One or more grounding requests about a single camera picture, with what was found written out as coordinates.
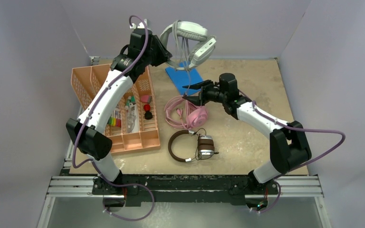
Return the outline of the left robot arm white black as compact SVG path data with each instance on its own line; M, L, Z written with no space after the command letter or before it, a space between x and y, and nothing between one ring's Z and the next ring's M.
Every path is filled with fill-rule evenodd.
M130 42L113 60L110 70L90 105L77 118L70 118L66 129L74 145L88 156L88 161L104 179L104 188L118 194L123 187L122 173L112 159L112 141L104 135L107 122L124 94L132 88L148 66L158 66L171 58L171 53L148 28L135 28Z

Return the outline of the brown on-ear headphones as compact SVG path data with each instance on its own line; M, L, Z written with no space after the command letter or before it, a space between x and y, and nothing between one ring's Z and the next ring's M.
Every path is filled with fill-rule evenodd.
M178 156L176 156L173 152L173 142L177 139L177 137L182 135L191 135L191 136L197 136L197 147L194 158L197 161L207 160L211 157L213 157L216 154L219 154L219 152L216 151L214 140L210 135L206 134L206 130L201 128L197 131L193 130L180 130L175 132L168 141L168 152L171 155L171 157L181 163L189 163L193 161L193 158L187 158L183 159Z

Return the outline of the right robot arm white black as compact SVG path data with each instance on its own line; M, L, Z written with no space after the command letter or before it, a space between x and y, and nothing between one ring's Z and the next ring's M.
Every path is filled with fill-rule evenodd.
M223 73L217 82L205 80L184 88L199 91L198 95L183 96L185 100L198 106L210 101L221 103L227 114L251 125L269 140L269 160L249 173L251 192L260 193L268 181L311 159L302 124L283 121L258 108L254 100L241 94L234 74Z

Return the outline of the pink wired headphones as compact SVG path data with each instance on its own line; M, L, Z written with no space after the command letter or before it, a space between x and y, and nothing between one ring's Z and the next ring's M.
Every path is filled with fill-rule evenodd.
M166 122L177 129L201 127L208 120L205 106L196 106L179 95L169 100L164 108Z

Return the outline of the grey over-ear headphones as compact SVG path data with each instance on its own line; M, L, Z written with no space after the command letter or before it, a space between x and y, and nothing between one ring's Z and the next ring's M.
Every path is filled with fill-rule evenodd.
M180 55L180 62L166 61L175 72L183 72L188 79L188 87L177 88L180 95L191 95L196 90L192 87L191 71L204 63L216 48L216 37L209 35L208 30L194 22L177 20L167 26L160 35L160 42L167 47L169 36L175 41L175 49Z

